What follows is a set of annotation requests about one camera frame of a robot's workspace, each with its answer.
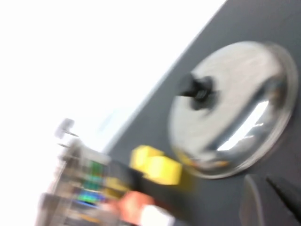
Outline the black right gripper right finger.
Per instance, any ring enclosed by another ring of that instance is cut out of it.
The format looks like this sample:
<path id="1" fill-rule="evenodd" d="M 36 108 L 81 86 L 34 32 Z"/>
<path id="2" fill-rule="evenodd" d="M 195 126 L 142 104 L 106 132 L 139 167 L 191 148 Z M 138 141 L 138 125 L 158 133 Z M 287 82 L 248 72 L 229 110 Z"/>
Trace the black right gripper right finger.
<path id="1" fill-rule="evenodd" d="M 267 225 L 299 226 L 301 224 L 301 188 L 285 178 L 267 176 Z"/>

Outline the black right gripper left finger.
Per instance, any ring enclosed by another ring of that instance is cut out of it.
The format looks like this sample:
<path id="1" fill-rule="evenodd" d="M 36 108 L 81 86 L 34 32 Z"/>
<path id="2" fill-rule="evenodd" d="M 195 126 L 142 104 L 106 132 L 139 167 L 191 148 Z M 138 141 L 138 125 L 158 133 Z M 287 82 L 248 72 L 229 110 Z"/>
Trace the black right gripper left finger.
<path id="1" fill-rule="evenodd" d="M 265 226 L 263 201 L 266 185 L 262 179 L 252 175 L 244 181 L 244 225 Z"/>

